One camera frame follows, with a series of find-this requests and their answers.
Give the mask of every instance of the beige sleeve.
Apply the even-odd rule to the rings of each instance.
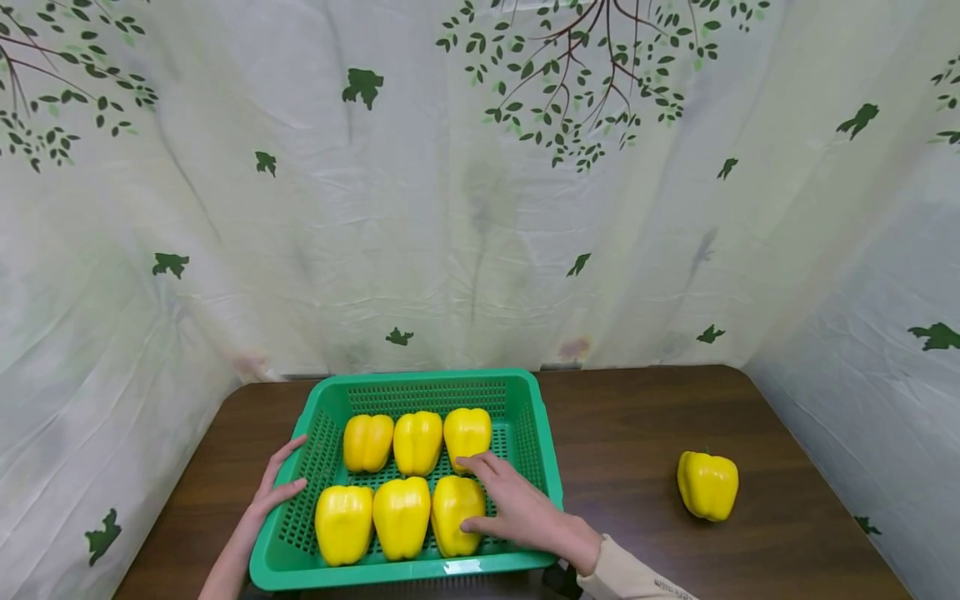
[[[697,600],[604,535],[597,566],[577,583],[596,600]]]

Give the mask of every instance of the basket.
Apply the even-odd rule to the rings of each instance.
[[[537,380],[526,371],[417,372],[337,375],[310,392],[293,437],[307,434],[306,444],[287,459],[278,484],[306,477],[306,489],[273,510],[260,530],[250,560],[253,582],[268,591],[331,588],[542,568],[556,562],[552,554],[524,550],[510,542],[483,538],[474,556],[445,559],[428,531],[423,550],[413,561],[390,563],[374,536],[367,555],[350,566],[328,567],[314,530],[314,509],[329,486],[369,486],[401,478],[391,457],[378,473],[350,473],[343,462],[343,437],[354,415],[385,414],[396,421],[418,410],[440,413],[455,408],[483,408],[493,421],[491,450],[506,458],[554,505],[563,509],[563,489],[550,437],[546,409]],[[437,481],[453,474],[446,448],[427,477],[432,493]],[[496,509],[487,498],[487,515]]]

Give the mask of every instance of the fabric backdrop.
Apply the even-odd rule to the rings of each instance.
[[[958,22],[0,1],[0,598],[108,597],[242,381],[696,363],[957,597]]]

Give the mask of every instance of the bell pepper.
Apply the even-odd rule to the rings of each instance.
[[[430,488],[426,479],[394,479],[373,497],[373,525],[388,561],[415,559],[430,522]]]
[[[468,473],[469,469],[461,467],[457,458],[486,452],[490,449],[492,435],[490,413],[484,409],[458,408],[451,411],[444,421],[444,441],[453,470]]]
[[[457,475],[447,475],[437,482],[430,524],[437,538],[437,548],[444,558],[469,556],[476,552],[483,536],[461,531],[460,523],[471,516],[486,513],[487,497],[477,482]]]
[[[387,415],[357,415],[344,430],[344,464],[351,472],[376,473],[387,464],[394,420]]]
[[[332,486],[317,500],[314,516],[320,554],[329,566],[354,564],[367,554],[373,536],[373,490]]]
[[[437,413],[419,411],[396,420],[394,457],[404,475],[426,477],[440,460],[444,422]]]
[[[688,450],[680,456],[677,485],[687,510],[716,522],[730,516],[740,476],[732,460]]]

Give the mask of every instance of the brown tabletop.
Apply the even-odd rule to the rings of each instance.
[[[910,598],[744,374],[683,367],[537,379],[567,511],[701,600]],[[251,385],[224,401],[116,598],[197,596],[313,385]],[[692,517],[677,492],[680,454],[705,446],[740,470],[736,506],[723,523]],[[556,596],[534,572],[302,597]]]

